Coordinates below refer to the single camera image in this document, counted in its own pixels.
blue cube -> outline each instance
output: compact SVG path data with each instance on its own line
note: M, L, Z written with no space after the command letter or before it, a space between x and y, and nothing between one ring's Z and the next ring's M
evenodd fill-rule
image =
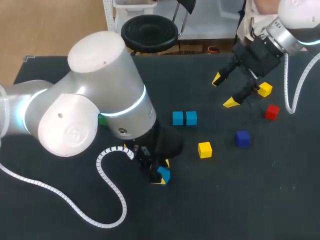
M184 113L182 111L172 112L172 124L173 124L173 126L183 126L184 125Z
M196 126L197 125L197 112L196 111L187 111L186 112L186 125L187 126Z
M171 178L170 170L165 169L164 167L160 166L157 169L157 172L161 174L164 182L167 184L169 182L170 178Z
M250 136L248 131L237 131L235 134L235 142L238 147L245 148L250 146Z

chair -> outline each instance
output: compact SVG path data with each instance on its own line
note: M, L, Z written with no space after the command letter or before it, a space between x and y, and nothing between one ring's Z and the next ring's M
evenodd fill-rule
M121 37L127 47L141 53L158 53L173 47L185 30L187 18L192 14L196 0L177 0L172 21L159 15L139 15L128 20L121 29ZM179 6L185 9L185 16L180 33L174 23Z

yellow cube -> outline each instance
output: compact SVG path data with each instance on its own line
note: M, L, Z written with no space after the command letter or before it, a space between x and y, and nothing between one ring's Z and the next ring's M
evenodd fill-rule
M264 98L268 96L272 91L272 86L267 82L262 83L259 87L260 89L258 90L258 94L260 94Z
M211 148L210 142L199 143L198 152L201 159L211 158L212 148Z

metal bracket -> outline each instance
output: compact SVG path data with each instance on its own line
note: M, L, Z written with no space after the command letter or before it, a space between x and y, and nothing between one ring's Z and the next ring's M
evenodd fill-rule
M115 21L113 12L113 0L103 0L103 8L106 19L106 24L108 26L108 31L115 31Z
M31 55L27 55L23 57L23 62L26 63L28 61L28 59L34 59L36 58L36 56L31 56Z

black cable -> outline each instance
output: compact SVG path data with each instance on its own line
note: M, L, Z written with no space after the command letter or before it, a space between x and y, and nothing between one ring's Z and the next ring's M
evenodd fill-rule
M245 14L246 14L246 4L247 4L247 0L244 0L243 1L243 5L242 5L242 9L240 11L238 11L238 13L240 14L240 18L239 18L239 22L238 22L238 26L236 28L236 30L238 31L238 28L242 22L242 20L244 19L245 17ZM237 35L237 32L235 33L235 37L234 37L234 45L236 45L238 41L238 35Z

